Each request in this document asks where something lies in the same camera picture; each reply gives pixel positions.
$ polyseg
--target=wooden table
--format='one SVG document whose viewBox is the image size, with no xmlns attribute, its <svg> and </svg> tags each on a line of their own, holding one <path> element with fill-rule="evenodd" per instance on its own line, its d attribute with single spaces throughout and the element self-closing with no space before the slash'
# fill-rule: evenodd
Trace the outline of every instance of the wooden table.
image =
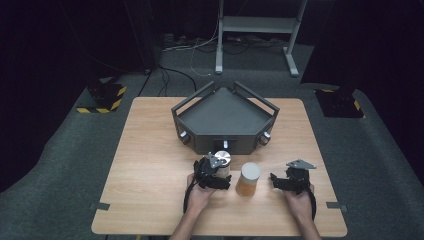
<svg viewBox="0 0 424 240">
<path fill-rule="evenodd" d="M 100 202 L 92 230 L 97 234 L 171 235 L 183 209 L 186 176 L 202 156 L 178 139 L 171 108 L 184 98 L 134 99 Z M 228 191 L 212 195 L 194 235 L 299 236 L 281 190 L 273 189 L 270 172 L 286 177 L 286 163 L 303 159 L 315 185 L 315 223 L 322 236 L 347 234 L 327 170 L 303 103 L 299 99 L 268 99 L 280 108 L 272 140 L 251 155 L 232 155 L 233 176 Z M 235 185 L 241 166 L 255 162 L 261 168 L 256 194 L 240 197 Z"/>
</svg>

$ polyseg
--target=metal stand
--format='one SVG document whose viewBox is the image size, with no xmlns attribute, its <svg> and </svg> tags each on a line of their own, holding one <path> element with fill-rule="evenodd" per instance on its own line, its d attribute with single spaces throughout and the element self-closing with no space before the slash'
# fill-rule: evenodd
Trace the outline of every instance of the metal stand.
<svg viewBox="0 0 424 240">
<path fill-rule="evenodd" d="M 296 64 L 294 63 L 292 50 L 296 41 L 302 22 L 303 13 L 308 0 L 301 0 L 299 12 L 296 18 L 268 18 L 268 17 L 239 17 L 224 16 L 224 0 L 219 1 L 219 26 L 218 26 L 218 48 L 216 50 L 215 72 L 221 74 L 223 71 L 222 36 L 225 31 L 232 32 L 266 32 L 266 33 L 290 33 L 289 46 L 283 48 L 284 56 L 290 68 L 290 74 L 298 77 Z"/>
</svg>

